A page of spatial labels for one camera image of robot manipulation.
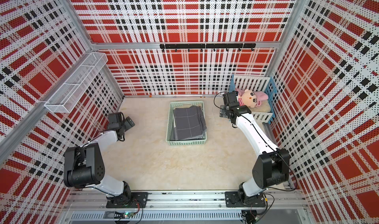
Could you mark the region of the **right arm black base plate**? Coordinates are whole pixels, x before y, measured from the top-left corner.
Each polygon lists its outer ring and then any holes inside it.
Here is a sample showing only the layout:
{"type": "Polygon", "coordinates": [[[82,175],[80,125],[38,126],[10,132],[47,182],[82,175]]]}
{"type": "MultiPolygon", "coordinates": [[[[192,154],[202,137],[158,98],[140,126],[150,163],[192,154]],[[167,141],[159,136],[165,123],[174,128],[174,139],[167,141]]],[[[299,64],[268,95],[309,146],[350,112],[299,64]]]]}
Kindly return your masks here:
{"type": "Polygon", "coordinates": [[[225,192],[226,206],[229,208],[246,207],[246,208],[264,208],[266,207],[263,195],[247,197],[239,191],[225,192]]]}

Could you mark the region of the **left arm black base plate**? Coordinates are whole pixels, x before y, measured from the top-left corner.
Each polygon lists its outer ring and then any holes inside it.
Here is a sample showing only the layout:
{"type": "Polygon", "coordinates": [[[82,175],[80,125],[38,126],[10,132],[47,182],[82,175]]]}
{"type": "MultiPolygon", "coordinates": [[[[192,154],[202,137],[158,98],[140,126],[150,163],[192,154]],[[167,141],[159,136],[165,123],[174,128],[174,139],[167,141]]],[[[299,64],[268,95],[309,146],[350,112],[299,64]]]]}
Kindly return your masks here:
{"type": "Polygon", "coordinates": [[[132,192],[131,194],[107,197],[106,208],[145,208],[148,195],[148,192],[132,192]]]}

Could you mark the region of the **dark grey checked pillowcase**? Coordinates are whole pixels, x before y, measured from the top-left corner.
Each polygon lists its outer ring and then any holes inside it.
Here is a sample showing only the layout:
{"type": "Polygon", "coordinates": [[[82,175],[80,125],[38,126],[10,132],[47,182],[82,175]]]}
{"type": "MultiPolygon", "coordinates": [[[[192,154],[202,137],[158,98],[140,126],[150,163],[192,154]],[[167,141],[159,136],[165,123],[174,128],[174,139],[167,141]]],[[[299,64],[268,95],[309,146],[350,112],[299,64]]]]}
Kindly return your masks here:
{"type": "Polygon", "coordinates": [[[207,130],[201,106],[177,107],[173,109],[170,141],[205,139],[207,130]]]}

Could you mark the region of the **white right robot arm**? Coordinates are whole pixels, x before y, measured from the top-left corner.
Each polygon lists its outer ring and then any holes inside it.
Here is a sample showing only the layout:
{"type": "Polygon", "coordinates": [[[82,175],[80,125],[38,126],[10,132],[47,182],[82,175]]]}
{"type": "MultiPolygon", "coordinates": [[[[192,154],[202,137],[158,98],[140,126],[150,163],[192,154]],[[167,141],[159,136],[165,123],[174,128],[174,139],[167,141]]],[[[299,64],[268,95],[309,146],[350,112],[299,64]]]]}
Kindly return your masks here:
{"type": "Polygon", "coordinates": [[[286,149],[279,149],[258,126],[247,106],[225,102],[221,108],[233,127],[240,129],[252,146],[256,161],[252,178],[240,184],[238,195],[246,201],[259,196],[263,191],[288,181],[290,155],[286,149]]]}

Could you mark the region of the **green perforated plastic basket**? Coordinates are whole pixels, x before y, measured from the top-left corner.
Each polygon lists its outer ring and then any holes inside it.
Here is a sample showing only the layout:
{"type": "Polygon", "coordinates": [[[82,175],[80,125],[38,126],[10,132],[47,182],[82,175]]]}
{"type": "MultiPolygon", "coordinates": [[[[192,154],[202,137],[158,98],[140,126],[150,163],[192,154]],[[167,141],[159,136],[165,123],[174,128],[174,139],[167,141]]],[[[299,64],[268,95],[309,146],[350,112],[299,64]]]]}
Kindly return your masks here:
{"type": "Polygon", "coordinates": [[[172,120],[173,120],[173,109],[177,107],[190,107],[190,106],[201,106],[205,116],[204,102],[203,101],[174,101],[170,103],[169,115],[168,115],[168,124],[167,124],[167,133],[166,133],[166,142],[170,146],[179,146],[179,145],[202,145],[205,144],[207,140],[207,134],[205,133],[205,139],[202,140],[187,140],[187,141],[170,141],[171,129],[172,129],[172,120]]]}

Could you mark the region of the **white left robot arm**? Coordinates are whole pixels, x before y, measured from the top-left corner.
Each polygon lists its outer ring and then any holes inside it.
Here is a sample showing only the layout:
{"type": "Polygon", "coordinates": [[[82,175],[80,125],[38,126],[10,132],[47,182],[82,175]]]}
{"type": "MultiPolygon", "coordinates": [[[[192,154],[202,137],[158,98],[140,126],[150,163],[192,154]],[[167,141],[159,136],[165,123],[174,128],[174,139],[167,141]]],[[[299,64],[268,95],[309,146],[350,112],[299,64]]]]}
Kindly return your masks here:
{"type": "Polygon", "coordinates": [[[113,203],[127,203],[132,194],[127,182],[106,173],[102,153],[118,141],[125,140],[125,132],[135,126],[122,112],[108,115],[107,129],[81,146],[68,148],[64,154],[64,184],[69,188],[95,189],[113,203]]]}

